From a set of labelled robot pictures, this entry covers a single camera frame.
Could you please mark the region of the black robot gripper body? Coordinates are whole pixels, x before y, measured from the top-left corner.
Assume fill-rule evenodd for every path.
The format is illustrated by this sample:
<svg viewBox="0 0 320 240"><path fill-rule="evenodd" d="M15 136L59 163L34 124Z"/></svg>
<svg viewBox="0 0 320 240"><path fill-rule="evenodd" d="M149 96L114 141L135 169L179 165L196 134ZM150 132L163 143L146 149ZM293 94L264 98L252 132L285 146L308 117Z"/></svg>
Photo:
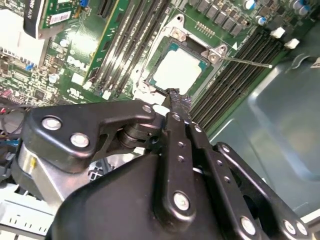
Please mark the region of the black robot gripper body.
<svg viewBox="0 0 320 240"><path fill-rule="evenodd" d="M80 188L62 204L53 240L225 240L188 128L169 126L148 154Z"/></svg>

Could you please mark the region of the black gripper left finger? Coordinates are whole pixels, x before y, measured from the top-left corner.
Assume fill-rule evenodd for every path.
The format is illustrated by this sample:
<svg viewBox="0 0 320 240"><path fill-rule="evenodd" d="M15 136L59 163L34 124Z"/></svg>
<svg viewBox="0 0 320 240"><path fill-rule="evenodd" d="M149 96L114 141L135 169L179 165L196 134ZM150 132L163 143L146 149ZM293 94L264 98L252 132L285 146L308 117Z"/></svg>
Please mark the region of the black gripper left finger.
<svg viewBox="0 0 320 240"><path fill-rule="evenodd" d="M161 154L168 127L188 128L180 97L171 89L161 105L136 99L34 108L16 164L57 215L80 188L139 157Z"/></svg>

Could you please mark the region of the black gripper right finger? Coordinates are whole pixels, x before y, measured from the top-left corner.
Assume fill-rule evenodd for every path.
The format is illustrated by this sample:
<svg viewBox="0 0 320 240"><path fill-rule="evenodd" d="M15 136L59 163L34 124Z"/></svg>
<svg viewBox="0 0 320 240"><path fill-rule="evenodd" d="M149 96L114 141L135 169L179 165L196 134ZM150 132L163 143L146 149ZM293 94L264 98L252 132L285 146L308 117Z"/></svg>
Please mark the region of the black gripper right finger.
<svg viewBox="0 0 320 240"><path fill-rule="evenodd" d="M303 221L228 144L210 144L191 120L190 108L191 98L180 96L178 110L188 123L196 166L203 172L223 238L310 240Z"/></svg>

